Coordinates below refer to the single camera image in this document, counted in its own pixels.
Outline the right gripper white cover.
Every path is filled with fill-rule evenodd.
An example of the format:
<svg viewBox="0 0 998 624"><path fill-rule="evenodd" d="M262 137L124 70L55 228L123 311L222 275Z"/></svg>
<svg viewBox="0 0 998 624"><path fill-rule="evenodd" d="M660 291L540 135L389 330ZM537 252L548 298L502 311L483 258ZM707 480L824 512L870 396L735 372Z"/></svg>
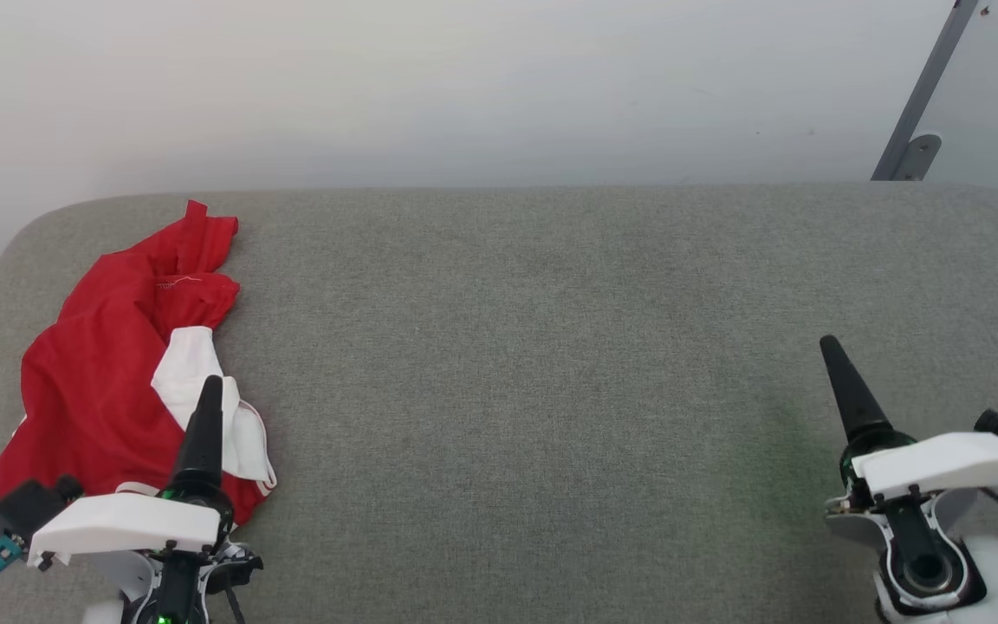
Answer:
<svg viewBox="0 0 998 624"><path fill-rule="evenodd" d="M839 460L842 505L922 501L953 490L998 490L998 436L950 432L916 441L891 422L836 336L820 337L829 386L849 442Z"/></svg>

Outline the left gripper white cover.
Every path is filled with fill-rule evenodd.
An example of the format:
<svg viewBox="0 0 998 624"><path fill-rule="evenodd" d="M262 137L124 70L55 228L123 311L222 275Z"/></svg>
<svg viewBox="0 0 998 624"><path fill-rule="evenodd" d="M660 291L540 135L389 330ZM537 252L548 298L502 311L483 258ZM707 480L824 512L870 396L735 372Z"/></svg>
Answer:
<svg viewBox="0 0 998 624"><path fill-rule="evenodd" d="M84 623L210 623L214 595L224 596L235 623L246 622L237 588L264 562L249 545L230 540L236 524L222 491L223 399L223 378L206 376L172 481L154 497L81 497L28 541L31 568L90 557L118 589L119 600L86 608Z"/></svg>

